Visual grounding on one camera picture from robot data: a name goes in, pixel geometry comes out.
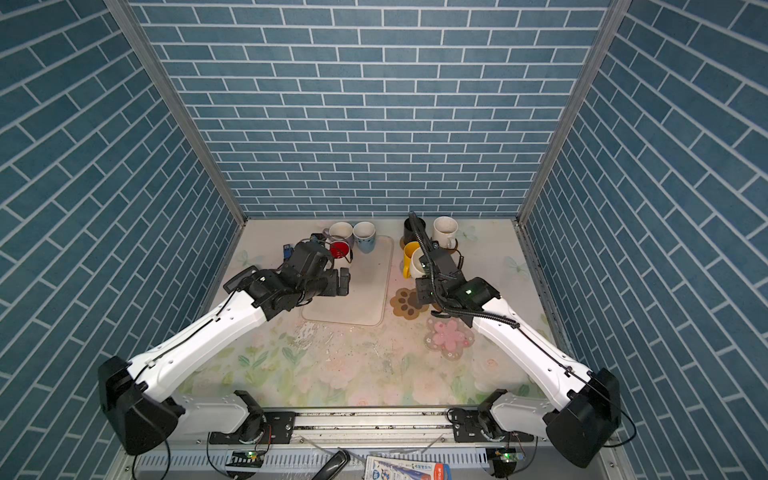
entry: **blue brick wall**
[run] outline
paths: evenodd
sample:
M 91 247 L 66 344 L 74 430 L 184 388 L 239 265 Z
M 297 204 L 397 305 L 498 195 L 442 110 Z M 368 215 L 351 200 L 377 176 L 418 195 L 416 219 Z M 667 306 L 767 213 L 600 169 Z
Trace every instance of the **blue brick wall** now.
M 195 315 L 235 225 L 101 0 L 0 12 L 0 478 L 88 479 L 97 365 Z
M 510 217 L 608 0 L 256 3 L 131 3 L 250 217 Z
M 767 27 L 765 2 L 634 0 L 530 217 L 641 478 L 768 478 Z

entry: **yellow mug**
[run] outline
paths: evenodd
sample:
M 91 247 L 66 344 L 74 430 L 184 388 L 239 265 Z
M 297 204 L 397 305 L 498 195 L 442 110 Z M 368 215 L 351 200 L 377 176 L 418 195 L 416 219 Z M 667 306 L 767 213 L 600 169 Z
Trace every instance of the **yellow mug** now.
M 419 249 L 419 242 L 411 242 L 402 249 L 402 277 L 411 278 L 411 257 Z

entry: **black mounting plate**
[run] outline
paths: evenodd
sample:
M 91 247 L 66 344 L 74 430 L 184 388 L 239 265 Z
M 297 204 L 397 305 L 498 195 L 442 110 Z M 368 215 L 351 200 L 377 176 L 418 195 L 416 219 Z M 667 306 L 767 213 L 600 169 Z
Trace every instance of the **black mounting plate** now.
M 275 445 L 285 445 L 290 443 L 291 435 L 293 435 L 293 423 L 296 420 L 295 412 L 265 412 L 266 423 L 264 424 L 264 432 L 267 435 L 272 429 L 271 442 Z M 213 432 L 210 434 L 211 445 L 242 445 L 240 443 L 240 429 L 232 433 Z M 266 448 L 266 439 L 259 441 L 259 447 Z
M 476 442 L 491 442 L 482 433 L 480 422 L 478 421 L 477 410 L 464 410 L 464 409 L 452 409 L 448 415 L 451 417 L 451 423 L 453 423 L 453 441 L 456 443 L 476 443 Z M 534 436 L 523 432 L 510 432 L 507 435 L 510 442 L 533 442 Z M 506 442 L 506 436 L 499 440 L 500 442 Z

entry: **tabletop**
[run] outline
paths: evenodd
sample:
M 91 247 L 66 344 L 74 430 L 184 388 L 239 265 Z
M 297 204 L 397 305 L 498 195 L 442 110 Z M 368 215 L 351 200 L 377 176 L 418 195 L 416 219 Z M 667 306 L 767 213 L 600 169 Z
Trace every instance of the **tabletop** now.
M 378 235 L 395 240 L 393 259 L 402 259 L 403 220 L 370 220 Z M 430 234 L 434 219 L 425 220 Z M 285 243 L 294 244 L 332 223 L 250 220 L 224 279 L 250 265 L 275 268 L 283 261 Z M 459 219 L 458 225 L 465 277 L 486 279 L 551 340 L 513 223 Z M 225 298 L 219 288 L 214 305 Z M 376 326 L 312 322 L 302 318 L 300 309 L 283 312 L 203 364 L 179 392 L 201 397 L 244 389 L 262 406 L 275 408 L 474 405 L 498 388 L 544 398 L 522 368 L 490 340 L 457 319 L 436 319 L 431 306 L 420 306 L 415 281 L 403 278 L 399 261 L 392 261 L 386 299 L 383 320 Z M 438 330 L 454 342 L 450 350 L 445 341 L 435 344 Z

